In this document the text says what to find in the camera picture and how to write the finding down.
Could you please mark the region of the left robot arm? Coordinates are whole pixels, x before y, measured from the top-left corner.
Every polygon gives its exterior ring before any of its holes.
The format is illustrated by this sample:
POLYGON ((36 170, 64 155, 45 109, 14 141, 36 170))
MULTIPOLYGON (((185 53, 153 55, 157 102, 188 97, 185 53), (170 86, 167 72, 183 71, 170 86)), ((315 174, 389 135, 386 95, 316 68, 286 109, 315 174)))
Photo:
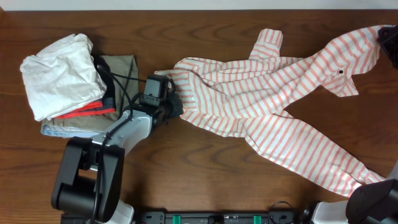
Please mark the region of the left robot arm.
POLYGON ((152 75, 121 118, 90 138, 65 147, 51 204, 61 223, 131 223, 134 210, 120 199, 124 158, 156 127, 183 113, 174 81, 152 75))

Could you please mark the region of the red white striped shirt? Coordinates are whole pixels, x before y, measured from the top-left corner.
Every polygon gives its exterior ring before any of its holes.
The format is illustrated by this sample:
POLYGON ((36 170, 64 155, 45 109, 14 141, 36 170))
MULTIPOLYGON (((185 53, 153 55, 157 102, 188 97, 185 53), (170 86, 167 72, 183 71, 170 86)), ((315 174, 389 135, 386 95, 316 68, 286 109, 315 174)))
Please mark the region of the red white striped shirt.
POLYGON ((286 107, 319 86, 339 97, 357 95, 353 75, 375 66, 378 32, 379 26, 354 30, 310 57, 295 58, 280 55, 281 31, 264 29, 246 60, 187 57, 163 75, 175 83, 183 120, 244 138, 260 156, 348 197, 382 177, 286 107))

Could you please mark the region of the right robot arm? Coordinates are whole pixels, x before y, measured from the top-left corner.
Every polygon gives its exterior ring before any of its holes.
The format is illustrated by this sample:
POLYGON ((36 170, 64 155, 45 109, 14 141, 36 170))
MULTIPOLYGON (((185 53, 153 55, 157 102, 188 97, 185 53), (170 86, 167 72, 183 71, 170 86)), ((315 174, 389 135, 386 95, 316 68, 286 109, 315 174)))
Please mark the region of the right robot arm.
MULTIPOLYGON (((371 70, 380 50, 397 65, 397 26, 367 27, 331 40, 311 57, 306 81, 336 96, 357 95, 352 75, 371 70)), ((316 203, 304 211, 301 223, 397 223, 396 169, 383 179, 316 129, 308 131, 301 148, 300 173, 349 198, 316 203)))

